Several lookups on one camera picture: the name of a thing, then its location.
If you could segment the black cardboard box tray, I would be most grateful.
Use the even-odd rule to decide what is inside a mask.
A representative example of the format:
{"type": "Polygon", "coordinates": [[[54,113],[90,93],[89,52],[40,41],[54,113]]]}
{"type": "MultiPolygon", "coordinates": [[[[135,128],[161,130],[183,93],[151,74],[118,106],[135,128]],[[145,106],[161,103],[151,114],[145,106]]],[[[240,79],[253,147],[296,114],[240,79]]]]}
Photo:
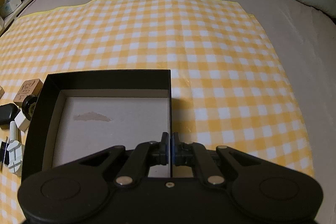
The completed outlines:
{"type": "Polygon", "coordinates": [[[114,145],[171,132],[171,72],[121,69],[46,77],[30,122],[22,178],[114,145]]]}

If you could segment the carved wooden square block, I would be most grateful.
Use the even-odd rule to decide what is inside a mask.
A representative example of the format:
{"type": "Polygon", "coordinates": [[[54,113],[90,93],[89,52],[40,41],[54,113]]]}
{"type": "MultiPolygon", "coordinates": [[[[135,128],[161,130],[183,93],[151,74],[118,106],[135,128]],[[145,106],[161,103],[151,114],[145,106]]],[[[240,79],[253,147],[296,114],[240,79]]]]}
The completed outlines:
{"type": "Polygon", "coordinates": [[[24,83],[22,83],[22,86],[20,87],[19,91],[17,92],[16,96],[14,97],[14,103],[21,107],[24,99],[27,96],[34,95],[38,96],[41,92],[41,89],[43,87],[43,83],[40,79],[31,79],[26,80],[24,83]]]}

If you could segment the black rounded plastic case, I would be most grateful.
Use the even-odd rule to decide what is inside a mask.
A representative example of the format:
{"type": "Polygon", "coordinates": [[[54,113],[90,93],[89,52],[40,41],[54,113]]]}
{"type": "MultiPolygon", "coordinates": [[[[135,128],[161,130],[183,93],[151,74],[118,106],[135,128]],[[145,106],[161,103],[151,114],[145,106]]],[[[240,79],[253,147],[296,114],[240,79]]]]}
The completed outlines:
{"type": "Polygon", "coordinates": [[[8,103],[0,106],[0,125],[8,125],[15,119],[19,109],[16,104],[8,103]]]}

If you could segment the yellow white checkered cloth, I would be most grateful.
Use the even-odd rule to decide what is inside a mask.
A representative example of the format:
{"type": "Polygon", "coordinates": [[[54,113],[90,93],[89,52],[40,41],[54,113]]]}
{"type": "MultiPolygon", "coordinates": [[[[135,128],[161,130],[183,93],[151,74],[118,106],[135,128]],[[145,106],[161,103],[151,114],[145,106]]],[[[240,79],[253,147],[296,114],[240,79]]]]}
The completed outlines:
{"type": "Polygon", "coordinates": [[[306,128],[256,18],[220,0],[93,0],[18,18],[1,84],[78,71],[171,72],[168,165],[114,145],[22,178],[28,223],[314,223],[323,192],[306,128]],[[171,137],[189,145],[173,165],[171,137]]]}

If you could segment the black round tin gold emblem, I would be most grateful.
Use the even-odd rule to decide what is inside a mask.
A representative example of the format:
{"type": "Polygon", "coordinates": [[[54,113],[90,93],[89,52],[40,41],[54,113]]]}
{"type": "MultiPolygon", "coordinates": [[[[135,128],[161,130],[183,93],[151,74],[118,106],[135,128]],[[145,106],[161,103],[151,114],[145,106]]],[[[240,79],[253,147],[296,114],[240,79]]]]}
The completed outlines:
{"type": "Polygon", "coordinates": [[[38,97],[35,95],[27,96],[22,103],[22,113],[30,121],[33,117],[34,109],[37,104],[38,97]]]}

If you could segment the white small cube block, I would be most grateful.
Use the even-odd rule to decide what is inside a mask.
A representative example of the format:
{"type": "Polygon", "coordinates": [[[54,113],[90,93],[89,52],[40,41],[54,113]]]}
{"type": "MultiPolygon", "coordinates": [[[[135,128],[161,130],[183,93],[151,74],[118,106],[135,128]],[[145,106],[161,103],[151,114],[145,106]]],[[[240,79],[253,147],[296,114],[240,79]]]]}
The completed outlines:
{"type": "Polygon", "coordinates": [[[17,128],[22,132],[25,132],[30,125],[30,121],[26,118],[22,111],[18,112],[17,116],[14,118],[14,121],[17,125],[17,128]]]}

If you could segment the white plastic tool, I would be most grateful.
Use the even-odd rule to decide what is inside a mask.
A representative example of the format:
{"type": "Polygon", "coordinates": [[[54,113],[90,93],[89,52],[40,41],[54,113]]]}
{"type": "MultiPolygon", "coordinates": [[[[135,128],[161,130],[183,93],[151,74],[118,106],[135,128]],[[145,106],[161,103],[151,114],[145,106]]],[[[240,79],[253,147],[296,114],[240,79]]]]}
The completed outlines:
{"type": "Polygon", "coordinates": [[[10,138],[7,146],[9,153],[8,169],[10,173],[16,174],[18,177],[22,175],[23,151],[24,145],[18,139],[19,130],[15,121],[10,122],[10,138]]]}

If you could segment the white tissue box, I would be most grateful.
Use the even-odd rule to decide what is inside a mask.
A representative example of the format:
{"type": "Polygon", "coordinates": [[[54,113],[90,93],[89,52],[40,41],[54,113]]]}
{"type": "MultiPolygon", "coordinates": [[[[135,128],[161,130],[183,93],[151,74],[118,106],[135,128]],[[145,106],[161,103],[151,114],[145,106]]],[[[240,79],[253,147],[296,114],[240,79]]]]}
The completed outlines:
{"type": "Polygon", "coordinates": [[[5,18],[12,14],[21,4],[21,0],[5,0],[0,9],[1,17],[5,18]]]}

